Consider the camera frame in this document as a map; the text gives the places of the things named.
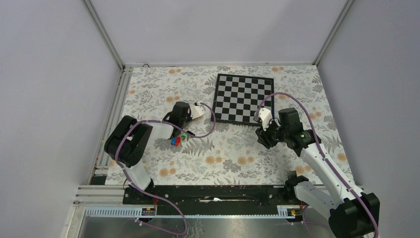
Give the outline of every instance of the white bracket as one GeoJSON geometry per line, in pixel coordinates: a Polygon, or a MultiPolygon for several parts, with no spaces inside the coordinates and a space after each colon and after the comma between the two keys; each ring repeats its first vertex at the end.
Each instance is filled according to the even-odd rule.
{"type": "Polygon", "coordinates": [[[192,119],[196,119],[204,115],[204,107],[200,106],[201,102],[197,102],[197,105],[190,104],[190,110],[191,110],[191,117],[192,119]]]}
{"type": "Polygon", "coordinates": [[[264,131],[270,126],[270,121],[273,119],[271,111],[267,108],[261,108],[258,112],[258,117],[261,119],[261,125],[264,131]]]}
{"type": "Polygon", "coordinates": [[[329,194],[326,194],[319,188],[315,187],[309,181],[300,182],[297,186],[295,186],[295,194],[299,200],[310,204],[327,220],[330,216],[329,210],[335,209],[338,206],[338,204],[335,204],[331,200],[331,196],[329,194]]]}

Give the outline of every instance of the cable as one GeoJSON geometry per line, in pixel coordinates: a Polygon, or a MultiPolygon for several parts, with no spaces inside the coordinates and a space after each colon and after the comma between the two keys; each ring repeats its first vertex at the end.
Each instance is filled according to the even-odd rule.
{"type": "Polygon", "coordinates": [[[303,213],[302,213],[302,220],[303,220],[303,225],[305,225],[305,228],[306,228],[306,230],[308,231],[308,233],[313,237],[313,238],[316,238],[313,234],[312,234],[312,232],[309,230],[309,228],[308,228],[308,222],[306,221],[306,209],[309,207],[309,205],[306,205],[304,208],[303,208],[303,213]]]}
{"type": "Polygon", "coordinates": [[[362,201],[362,199],[358,196],[358,194],[351,188],[351,186],[347,183],[347,181],[340,175],[340,173],[337,171],[337,169],[332,165],[332,163],[330,162],[329,159],[327,159],[325,157],[325,153],[323,152],[322,148],[321,148],[321,144],[319,143],[318,137],[315,133],[315,128],[314,128],[314,124],[312,123],[311,117],[309,116],[308,111],[306,110],[306,108],[302,105],[302,103],[299,102],[299,100],[297,100],[295,97],[293,97],[292,95],[288,94],[288,93],[272,93],[270,95],[268,95],[266,98],[264,98],[264,100],[260,103],[260,105],[258,106],[258,110],[255,113],[255,117],[258,117],[258,113],[261,109],[261,107],[264,105],[264,102],[275,96],[275,95],[284,95],[287,96],[291,99],[293,99],[293,101],[295,101],[296,103],[299,104],[299,106],[302,108],[302,110],[304,111],[304,113],[306,114],[306,117],[309,120],[309,124],[311,125],[311,129],[312,129],[312,133],[314,134],[314,138],[315,138],[315,143],[316,143],[316,147],[318,148],[319,153],[322,155],[322,158],[325,160],[325,162],[328,164],[328,166],[331,168],[331,170],[334,172],[334,174],[338,177],[338,179],[340,179],[340,181],[344,184],[344,186],[355,196],[355,198],[359,201],[359,203],[362,205],[363,209],[366,211],[367,215],[370,218],[370,221],[373,224],[373,228],[375,230],[375,235],[373,236],[373,238],[378,238],[379,236],[379,229],[378,229],[378,224],[375,221],[375,218],[373,217],[372,213],[369,211],[368,207],[366,206],[366,204],[362,201]]]}
{"type": "MultiPolygon", "coordinates": [[[[205,104],[205,103],[200,103],[200,106],[205,106],[205,107],[207,107],[207,108],[210,110],[210,112],[211,112],[211,114],[212,114],[213,118],[216,118],[216,115],[214,114],[214,112],[213,112],[213,110],[211,109],[211,107],[209,107],[209,106],[208,106],[207,104],[205,104]]],[[[215,128],[215,126],[216,126],[216,120],[214,120],[214,121],[213,121],[213,126],[211,127],[211,130],[210,130],[207,134],[202,135],[202,136],[192,135],[192,134],[190,134],[190,133],[186,132],[185,130],[181,129],[180,127],[178,127],[178,126],[176,126],[176,125],[174,125],[174,124],[172,124],[172,123],[170,123],[170,122],[167,122],[167,121],[160,121],[160,120],[140,120],[140,121],[136,122],[136,123],[135,123],[135,124],[134,124],[134,125],[133,125],[133,126],[132,126],[129,130],[128,130],[128,132],[124,135],[124,137],[123,137],[123,139],[121,140],[121,143],[119,144],[119,146],[118,146],[118,148],[117,148],[117,151],[116,151],[116,153],[115,153],[115,162],[116,162],[116,163],[117,163],[117,164],[118,164],[118,165],[122,168],[122,171],[123,171],[124,175],[126,176],[127,180],[131,183],[131,186],[132,186],[133,188],[135,188],[136,190],[138,190],[139,192],[141,192],[141,193],[143,193],[143,194],[145,194],[145,195],[147,195],[147,196],[150,196],[150,197],[153,197],[153,198],[156,198],[156,199],[160,199],[160,200],[162,200],[162,201],[165,201],[166,203],[168,203],[169,205],[171,205],[172,207],[174,207],[174,208],[176,209],[176,211],[178,211],[178,213],[181,215],[182,220],[184,221],[184,227],[185,227],[185,230],[184,230],[183,232],[181,232],[181,233],[177,233],[177,232],[172,232],[172,231],[167,230],[167,229],[165,229],[165,228],[158,227],[158,226],[155,226],[155,225],[152,225],[152,224],[149,224],[149,223],[143,223],[143,222],[140,222],[140,224],[141,224],[141,225],[142,225],[142,224],[144,224],[144,225],[146,225],[146,226],[156,228],[156,229],[158,229],[158,230],[161,230],[161,231],[167,232],[167,233],[172,234],[172,235],[182,236],[182,235],[185,235],[185,234],[187,233],[187,231],[188,231],[188,224],[187,224],[187,220],[186,220],[186,218],[185,218],[184,214],[181,212],[181,210],[180,210],[180,209],[179,209],[179,208],[178,208],[175,204],[173,204],[171,201],[169,201],[168,199],[165,199],[165,198],[163,198],[163,197],[159,197],[159,196],[153,195],[153,194],[148,193],[148,192],[146,192],[146,191],[144,191],[144,190],[140,189],[139,187],[137,187],[137,185],[136,185],[136,184],[133,182],[133,180],[130,178],[130,176],[129,176],[129,174],[127,173],[127,171],[125,170],[124,166],[121,164],[121,162],[119,162],[119,159],[118,159],[119,152],[120,152],[120,150],[121,150],[121,148],[122,148],[122,145],[124,144],[124,141],[127,139],[127,137],[128,137],[128,136],[129,136],[129,135],[133,132],[133,130],[134,130],[136,127],[138,127],[140,124],[147,123],[147,122],[155,122],[155,123],[167,124],[167,125],[170,125],[170,126],[172,126],[172,127],[176,128],[176,129],[180,130],[181,132],[183,132],[183,133],[185,133],[185,134],[189,135],[189,136],[190,136],[190,137],[192,137],[192,138],[204,138],[204,137],[206,137],[206,136],[210,135],[211,133],[213,133],[214,128],[215,128]]]]}

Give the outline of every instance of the orange flower print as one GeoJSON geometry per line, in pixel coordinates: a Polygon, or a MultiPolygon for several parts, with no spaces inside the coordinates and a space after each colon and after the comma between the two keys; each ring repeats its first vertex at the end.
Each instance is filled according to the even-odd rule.
{"type": "Polygon", "coordinates": [[[302,175],[305,172],[304,168],[302,166],[300,166],[300,165],[296,166],[295,170],[296,170],[296,174],[298,176],[299,175],[302,175]]]}
{"type": "Polygon", "coordinates": [[[206,157],[206,163],[211,165],[214,163],[214,157],[213,156],[207,156],[206,157]]]}
{"type": "Polygon", "coordinates": [[[239,165],[246,165],[247,164],[247,159],[245,159],[245,157],[241,156],[238,158],[238,164],[239,165]]]}
{"type": "Polygon", "coordinates": [[[161,177],[166,177],[166,176],[168,176],[168,170],[167,170],[167,169],[165,169],[165,168],[161,169],[161,170],[159,171],[159,175],[160,175],[161,177]]]}

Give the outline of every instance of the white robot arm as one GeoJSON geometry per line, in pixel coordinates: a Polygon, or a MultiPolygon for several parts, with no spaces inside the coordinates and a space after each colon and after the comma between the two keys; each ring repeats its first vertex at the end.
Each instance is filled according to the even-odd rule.
{"type": "MultiPolygon", "coordinates": [[[[312,206],[328,220],[337,237],[360,237],[373,232],[373,224],[358,199],[367,206],[376,223],[379,219],[379,199],[375,194],[365,194],[357,187],[328,153],[325,153],[323,158],[312,130],[303,130],[298,112],[294,108],[280,110],[280,125],[273,120],[271,111],[267,108],[261,108],[257,116],[262,124],[256,130],[258,142],[267,149],[278,142],[285,142],[287,147],[293,149],[313,169],[328,190],[328,193],[325,193],[318,189],[304,176],[289,178],[286,181],[289,200],[303,201],[312,206]],[[344,185],[331,167],[338,171],[350,188],[344,185]]],[[[320,148],[326,151],[322,143],[320,148]]]]}

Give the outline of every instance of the table surface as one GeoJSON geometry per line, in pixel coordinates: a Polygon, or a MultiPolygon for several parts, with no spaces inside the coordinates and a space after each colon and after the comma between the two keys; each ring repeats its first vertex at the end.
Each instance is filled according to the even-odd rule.
{"type": "MultiPolygon", "coordinates": [[[[333,160],[353,180],[317,68],[312,65],[134,68],[122,116],[162,119],[177,101],[212,106],[218,73],[274,78],[275,92],[287,92],[306,107],[333,160]]],[[[275,115],[289,107],[298,110],[304,129],[309,129],[308,119],[293,100],[275,97],[275,115]]],[[[202,135],[211,126],[207,110],[186,129],[202,135]]],[[[322,184],[311,167],[283,143],[269,150],[257,143],[256,129],[216,123],[207,138],[183,141],[178,147],[171,146],[170,140],[150,140],[142,161],[156,185],[284,184],[287,172],[293,170],[322,184]]],[[[121,168],[112,161],[105,184],[124,181],[121,168]]]]}

